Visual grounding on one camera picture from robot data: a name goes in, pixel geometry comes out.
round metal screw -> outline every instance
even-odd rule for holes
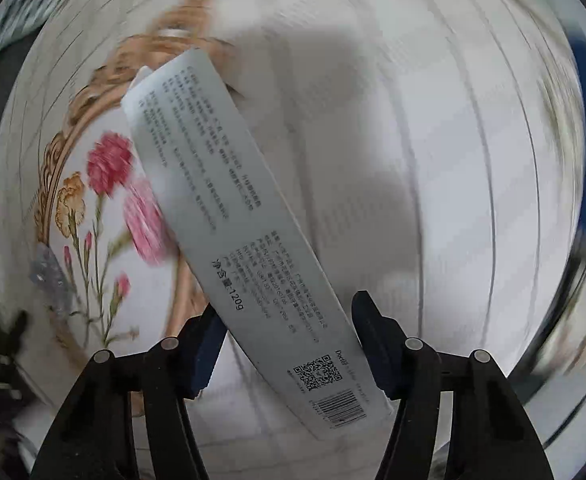
[[[406,341],[404,341],[404,345],[409,349],[409,350],[421,350],[422,347],[424,346],[424,343],[422,343],[421,340],[419,340],[417,337],[410,337],[408,338]]]
[[[162,339],[162,342],[160,343],[164,350],[173,350],[174,348],[177,348],[179,344],[180,342],[176,337],[166,337]]]
[[[473,357],[475,357],[476,360],[480,361],[481,363],[487,363],[491,360],[489,352],[486,352],[484,350],[476,350],[475,352],[473,352]]]
[[[93,356],[96,363],[102,364],[110,359],[110,352],[108,350],[100,350]]]

red carnation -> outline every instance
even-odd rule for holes
[[[112,196],[116,184],[126,184],[132,160],[131,141],[115,132],[105,132],[89,152],[89,187],[97,194]]]

qr code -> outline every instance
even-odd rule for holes
[[[309,361],[305,365],[296,366],[293,371],[309,392],[342,380],[340,371],[335,367],[335,363],[328,354]]]

yellow flower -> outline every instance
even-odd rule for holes
[[[68,238],[74,228],[84,220],[84,183],[80,178],[80,172],[75,171],[69,178],[64,179],[64,185],[57,192],[57,211],[55,212],[55,223],[57,228]],[[70,219],[74,218],[74,225],[71,226]]]

flower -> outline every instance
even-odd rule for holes
[[[71,267],[71,250],[68,248],[68,245],[64,246],[64,264],[67,267]]]
[[[118,295],[120,298],[124,299],[128,294],[129,290],[131,289],[131,282],[128,280],[128,276],[125,272],[122,272],[118,279],[115,280],[115,286],[118,289]]]
[[[151,265],[163,261],[173,242],[147,178],[131,183],[124,199],[124,221],[137,253]]]
[[[116,184],[126,184],[132,160],[131,141],[115,132],[105,132],[88,155],[89,187],[98,195],[112,196]]]
[[[84,220],[84,183],[80,172],[75,171],[70,177],[65,178],[61,189],[57,192],[57,210],[55,211],[55,224],[64,235],[64,238],[73,234],[77,225]]]

